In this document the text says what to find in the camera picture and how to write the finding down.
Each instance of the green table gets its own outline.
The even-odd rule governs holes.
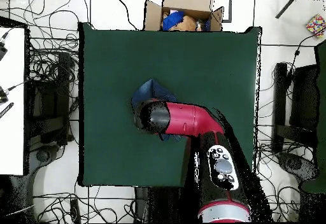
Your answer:
[[[151,78],[180,102],[219,109],[251,167],[259,34],[258,27],[245,33],[95,31],[81,24],[83,184],[183,185],[186,139],[162,142],[133,124],[131,95]]]

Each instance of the cardboard box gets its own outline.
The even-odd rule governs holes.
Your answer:
[[[163,0],[159,6],[149,0],[145,2],[145,31],[161,30],[163,12],[170,10],[183,11],[194,19],[211,20],[211,31],[222,31],[223,7],[211,12],[214,0]]]

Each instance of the colorful cube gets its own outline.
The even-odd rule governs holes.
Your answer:
[[[306,27],[309,31],[311,31],[313,34],[317,33],[318,31],[322,30],[324,27],[326,27],[326,21],[325,19],[320,15],[317,14],[315,17],[313,17],[308,24],[306,24]],[[323,32],[316,34],[318,38],[323,37]]]

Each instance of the white table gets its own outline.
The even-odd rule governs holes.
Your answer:
[[[0,27],[0,37],[8,28]],[[8,50],[0,61],[0,86],[6,90],[24,81],[25,35],[23,28],[12,29],[6,38]],[[23,175],[24,164],[24,84],[8,94],[14,106],[0,118],[0,174]]]

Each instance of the black border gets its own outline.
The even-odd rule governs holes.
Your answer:
[[[24,81],[29,79],[30,75],[30,61],[31,61],[31,54],[30,54],[30,47],[31,47],[31,32],[28,29],[28,25],[22,22],[18,22],[12,19],[8,19],[6,17],[0,17],[0,26],[1,27],[22,27],[25,31],[25,42],[24,42]],[[29,138],[30,138],[30,125],[28,122],[28,107],[30,102],[30,94],[27,85],[24,86],[24,150],[23,150],[23,175],[27,175],[29,173]]]
[[[83,185],[84,177],[84,46],[85,46],[85,33],[83,28],[84,23],[78,23],[79,32],[79,50],[78,50],[78,97],[79,97],[79,172],[77,183],[79,186]]]

